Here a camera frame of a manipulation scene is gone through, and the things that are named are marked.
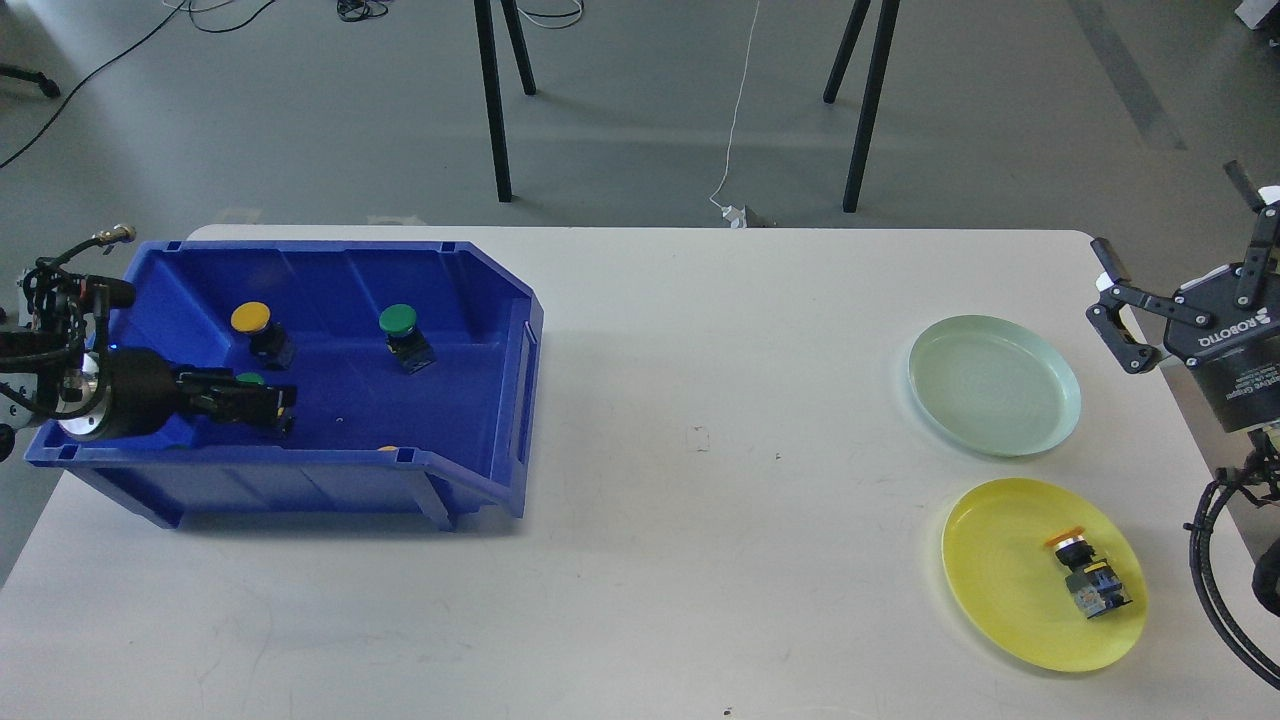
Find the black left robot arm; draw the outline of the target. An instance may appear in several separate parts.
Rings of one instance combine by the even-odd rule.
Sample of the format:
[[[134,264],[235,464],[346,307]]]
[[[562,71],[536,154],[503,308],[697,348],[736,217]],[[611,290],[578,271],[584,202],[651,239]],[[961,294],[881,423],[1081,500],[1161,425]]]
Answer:
[[[205,416],[287,436],[297,389],[246,379],[224,366],[174,364],[146,347],[115,345],[110,315],[131,307],[128,281],[70,272],[72,259],[134,241],[129,225],[100,231],[20,277],[24,315],[3,323],[3,456],[24,428],[56,423],[78,442],[151,436],[174,416]]]

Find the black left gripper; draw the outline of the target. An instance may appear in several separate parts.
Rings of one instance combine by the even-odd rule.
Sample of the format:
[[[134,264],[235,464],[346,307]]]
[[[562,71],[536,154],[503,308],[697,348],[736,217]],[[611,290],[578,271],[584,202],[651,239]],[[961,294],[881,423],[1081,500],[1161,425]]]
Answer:
[[[148,348],[116,348],[105,363],[86,355],[81,373],[84,397],[97,393],[99,402],[58,421],[77,441],[150,436],[175,415],[236,423],[268,439],[284,439],[294,428],[296,387],[239,383],[228,368],[175,365]]]

